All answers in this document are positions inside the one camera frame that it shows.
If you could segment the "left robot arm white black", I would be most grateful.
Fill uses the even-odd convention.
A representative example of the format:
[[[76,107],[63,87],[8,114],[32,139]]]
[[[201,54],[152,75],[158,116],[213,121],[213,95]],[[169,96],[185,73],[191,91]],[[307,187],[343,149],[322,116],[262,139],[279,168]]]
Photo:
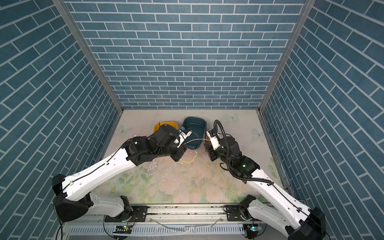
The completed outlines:
[[[70,176],[52,178],[56,199],[55,212],[62,222],[70,222],[85,215],[107,216],[112,222],[129,221],[134,217],[128,197],[105,197],[93,189],[116,175],[156,158],[171,157],[178,162],[187,147],[184,141],[191,135],[188,127],[179,130],[162,125],[146,137],[125,141],[113,154],[96,164]]]

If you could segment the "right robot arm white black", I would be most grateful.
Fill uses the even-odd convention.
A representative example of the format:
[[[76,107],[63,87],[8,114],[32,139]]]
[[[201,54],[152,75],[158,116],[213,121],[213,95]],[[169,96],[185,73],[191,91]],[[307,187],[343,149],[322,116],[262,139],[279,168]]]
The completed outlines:
[[[234,138],[219,138],[210,131],[207,138],[209,143],[205,147],[210,160],[223,161],[234,178],[255,189],[271,203],[268,206],[255,197],[246,196],[239,204],[244,219],[261,220],[289,240],[322,240],[328,235],[324,212],[318,207],[311,209],[272,181],[255,161],[242,154]]]

